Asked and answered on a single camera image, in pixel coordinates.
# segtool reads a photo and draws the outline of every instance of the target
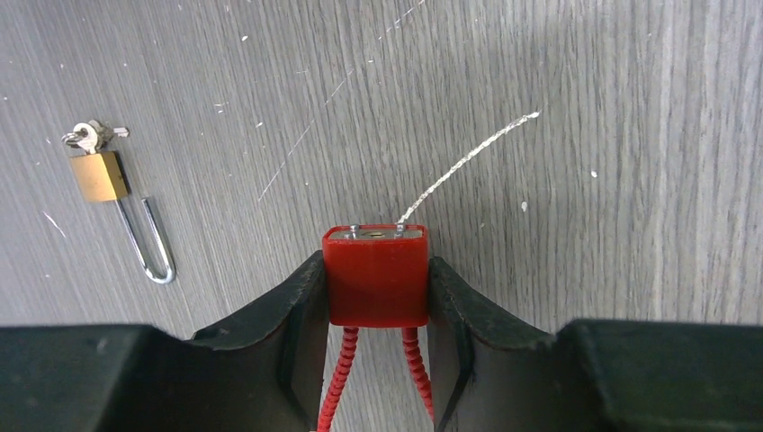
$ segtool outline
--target red coiled cable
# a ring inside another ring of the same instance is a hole
[[[337,412],[339,398],[342,397],[342,390],[345,389],[347,376],[349,376],[350,369],[353,367],[355,349],[357,348],[357,334],[358,327],[345,327],[337,367],[334,369],[334,376],[331,377],[331,384],[328,386],[326,399],[323,400],[323,406],[320,408],[318,432],[328,432],[331,429],[331,420],[334,419],[334,413]]]
[[[426,374],[424,360],[421,358],[421,351],[418,350],[418,329],[415,327],[404,328],[402,330],[402,335],[410,375],[413,377],[413,382],[416,383],[418,394],[421,395],[421,400],[424,401],[424,406],[429,413],[429,417],[432,421],[435,421],[435,408],[434,403],[432,402],[432,384],[429,381],[429,375]]]
[[[326,399],[323,400],[323,406],[320,408],[318,432],[329,432],[331,429],[331,421],[337,412],[339,400],[342,397],[342,390],[345,389],[347,377],[350,375],[350,369],[353,367],[355,350],[357,349],[357,335],[357,327],[345,327],[337,367],[334,369],[334,376],[331,377],[331,384],[328,386]],[[415,327],[404,328],[402,336],[410,375],[413,377],[414,383],[416,383],[418,394],[421,395],[421,399],[424,401],[424,406],[429,413],[429,417],[432,421],[435,421],[432,384],[429,381],[429,375],[426,374],[421,351],[418,349],[418,329]]]

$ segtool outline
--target wire strand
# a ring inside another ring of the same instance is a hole
[[[518,119],[510,122],[505,128],[499,130],[495,133],[492,137],[485,139],[479,146],[477,146],[475,149],[470,151],[466,154],[466,156],[462,157],[461,160],[455,163],[455,165],[451,166],[451,169],[448,170],[447,173],[445,173],[442,177],[437,179],[437,181],[429,186],[428,189],[424,191],[424,193],[421,194],[421,196],[418,197],[417,200],[413,202],[413,204],[408,207],[405,213],[403,213],[402,216],[400,216],[400,219],[398,220],[398,223],[405,223],[405,221],[408,220],[411,214],[418,208],[421,203],[424,202],[424,200],[435,191],[436,188],[440,187],[441,184],[445,183],[445,180],[450,178],[450,176],[453,175],[456,171],[458,171],[461,167],[463,167],[463,164],[469,162],[472,158],[479,155],[480,152],[487,147],[489,147],[490,144],[494,143],[498,138],[502,137],[503,135],[506,135],[509,133],[512,129],[517,128],[521,126],[523,123],[537,118],[539,115],[541,115],[540,112],[533,112],[531,114],[523,115],[522,117],[519,117]]]

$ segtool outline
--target small key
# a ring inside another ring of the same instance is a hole
[[[91,120],[87,123],[78,123],[74,130],[64,135],[61,140],[69,147],[79,147],[92,155],[115,136],[127,138],[130,136],[130,131],[127,128],[109,129],[98,120]]]

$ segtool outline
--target metal pin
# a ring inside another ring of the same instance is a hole
[[[159,254],[162,256],[162,261],[165,265],[165,275],[157,276],[156,272],[146,264],[146,258],[143,254],[143,249],[140,247],[138,240],[135,237],[135,231],[132,229],[130,219],[125,212],[124,207],[121,204],[121,200],[117,200],[117,208],[121,216],[121,220],[124,223],[124,228],[127,230],[127,234],[130,236],[130,243],[132,248],[135,249],[135,255],[138,256],[140,265],[143,267],[143,271],[148,276],[148,279],[156,282],[157,284],[169,284],[175,279],[175,261],[172,259],[172,254],[166,247],[165,239],[159,232],[157,227],[157,221],[154,219],[154,213],[151,211],[151,206],[148,204],[148,199],[143,198],[140,200],[143,203],[143,210],[146,212],[148,218],[148,224],[151,227],[151,235],[154,237],[154,241],[157,243]]]
[[[405,223],[395,224],[395,239],[402,239],[405,235]]]

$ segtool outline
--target padlock body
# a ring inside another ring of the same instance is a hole
[[[127,196],[119,159],[114,151],[71,157],[72,169],[82,195],[91,203],[115,201]]]

